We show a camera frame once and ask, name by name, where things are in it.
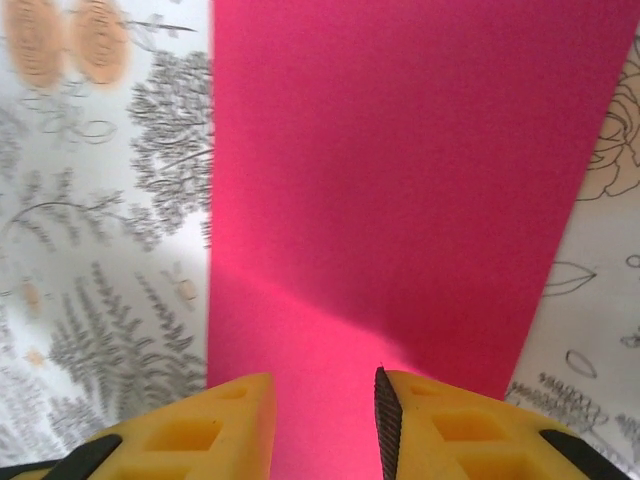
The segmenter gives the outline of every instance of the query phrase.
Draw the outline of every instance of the white patterned paper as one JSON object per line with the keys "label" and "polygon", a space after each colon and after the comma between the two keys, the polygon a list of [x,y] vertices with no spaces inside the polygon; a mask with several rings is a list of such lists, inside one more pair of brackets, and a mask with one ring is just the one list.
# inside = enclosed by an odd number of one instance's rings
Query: white patterned paper
{"label": "white patterned paper", "polygon": [[[3,1],[52,4],[69,29],[81,2],[111,0]],[[111,3],[130,45],[109,88],[69,51],[51,91],[30,87],[2,38],[0,466],[58,458],[205,383],[210,2]]]}
{"label": "white patterned paper", "polygon": [[509,402],[571,427],[634,479],[640,479],[638,35],[507,392]]}

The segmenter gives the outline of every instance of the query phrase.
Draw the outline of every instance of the pink paper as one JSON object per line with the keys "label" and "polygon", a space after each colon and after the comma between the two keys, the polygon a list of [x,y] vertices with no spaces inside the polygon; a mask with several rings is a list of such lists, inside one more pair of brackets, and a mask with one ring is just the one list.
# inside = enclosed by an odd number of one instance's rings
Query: pink paper
{"label": "pink paper", "polygon": [[637,0],[217,0],[210,377],[275,480],[380,476],[384,363],[501,397]]}

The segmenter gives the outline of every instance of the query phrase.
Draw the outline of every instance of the rose line drawing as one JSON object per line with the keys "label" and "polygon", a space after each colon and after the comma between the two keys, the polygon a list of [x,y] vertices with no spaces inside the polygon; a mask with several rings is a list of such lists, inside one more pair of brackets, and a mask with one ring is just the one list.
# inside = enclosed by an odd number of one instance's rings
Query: rose line drawing
{"label": "rose line drawing", "polygon": [[578,200],[617,197],[640,185],[640,37],[620,75]]}

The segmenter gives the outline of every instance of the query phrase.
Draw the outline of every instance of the gray leaf illustration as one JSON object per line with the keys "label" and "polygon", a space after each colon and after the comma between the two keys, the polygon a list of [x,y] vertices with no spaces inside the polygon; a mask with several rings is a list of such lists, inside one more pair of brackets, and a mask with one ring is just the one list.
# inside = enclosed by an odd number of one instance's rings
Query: gray leaf illustration
{"label": "gray leaf illustration", "polygon": [[84,140],[92,145],[100,145],[111,140],[118,127],[104,120],[92,120],[84,124],[82,134]]}
{"label": "gray leaf illustration", "polygon": [[543,297],[575,292],[596,277],[596,273],[572,262],[554,262]]}

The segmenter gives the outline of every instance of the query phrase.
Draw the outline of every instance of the fern illustration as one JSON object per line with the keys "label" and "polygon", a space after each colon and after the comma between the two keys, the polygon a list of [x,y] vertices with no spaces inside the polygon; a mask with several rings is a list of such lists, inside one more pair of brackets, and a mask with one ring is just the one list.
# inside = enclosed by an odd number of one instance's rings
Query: fern illustration
{"label": "fern illustration", "polygon": [[541,373],[538,380],[541,389],[513,382],[507,392],[507,398],[509,401],[527,401],[578,433],[588,432],[596,425],[609,421],[609,415],[602,411],[600,405],[574,386],[546,373]]}
{"label": "fern illustration", "polygon": [[13,180],[22,149],[15,125],[0,117],[0,177]]}
{"label": "fern illustration", "polygon": [[640,420],[628,415],[616,416],[616,422],[624,438],[631,442],[633,461],[640,464]]}
{"label": "fern illustration", "polygon": [[0,304],[0,356],[1,358],[15,358],[7,308],[2,304]]}
{"label": "fern illustration", "polygon": [[124,304],[101,265],[94,262],[91,282],[82,277],[75,281],[84,319],[78,319],[71,296],[65,295],[67,318],[56,323],[49,352],[51,361],[82,387],[86,398],[101,405],[101,415],[117,421],[204,387],[205,363],[188,352],[193,336],[186,335],[185,324],[149,282],[141,274],[136,278],[161,319],[159,336],[141,334],[143,323],[152,320],[133,316],[132,307]]}
{"label": "fern illustration", "polygon": [[51,428],[67,450],[71,450],[94,433],[107,427],[92,404],[82,398],[52,398],[47,414]]}
{"label": "fern illustration", "polygon": [[5,442],[13,437],[17,439],[15,444],[5,445],[7,455],[11,457],[9,452],[13,451],[22,458],[36,461],[60,453],[60,445],[46,432],[33,435],[34,420],[45,408],[44,385],[28,372],[11,365],[0,367],[0,386]]}

